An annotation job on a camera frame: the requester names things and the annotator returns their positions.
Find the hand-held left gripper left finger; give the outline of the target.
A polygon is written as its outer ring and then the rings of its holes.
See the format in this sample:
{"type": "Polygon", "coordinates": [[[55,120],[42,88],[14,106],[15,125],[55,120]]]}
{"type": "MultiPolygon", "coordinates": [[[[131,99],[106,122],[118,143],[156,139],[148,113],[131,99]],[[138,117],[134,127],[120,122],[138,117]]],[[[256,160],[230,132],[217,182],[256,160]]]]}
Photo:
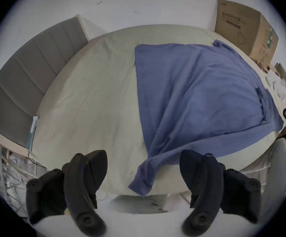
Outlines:
{"type": "Polygon", "coordinates": [[[106,224],[95,212],[96,192],[106,177],[105,150],[87,155],[77,153],[62,169],[53,169],[26,184],[26,207],[34,225],[49,216],[63,215],[68,209],[79,230],[86,235],[103,235],[106,224]]]}

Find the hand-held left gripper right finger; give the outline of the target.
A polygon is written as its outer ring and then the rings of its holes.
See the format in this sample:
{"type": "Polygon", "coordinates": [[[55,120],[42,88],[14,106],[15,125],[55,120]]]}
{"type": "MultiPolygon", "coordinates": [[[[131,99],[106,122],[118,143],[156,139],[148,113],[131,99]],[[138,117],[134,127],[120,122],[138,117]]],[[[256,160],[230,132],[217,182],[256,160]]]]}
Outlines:
{"type": "Polygon", "coordinates": [[[191,191],[192,213],[184,220],[184,234],[204,234],[215,220],[219,209],[238,215],[250,223],[259,220],[261,183],[224,164],[208,153],[193,150],[180,154],[180,173],[191,191]]]}

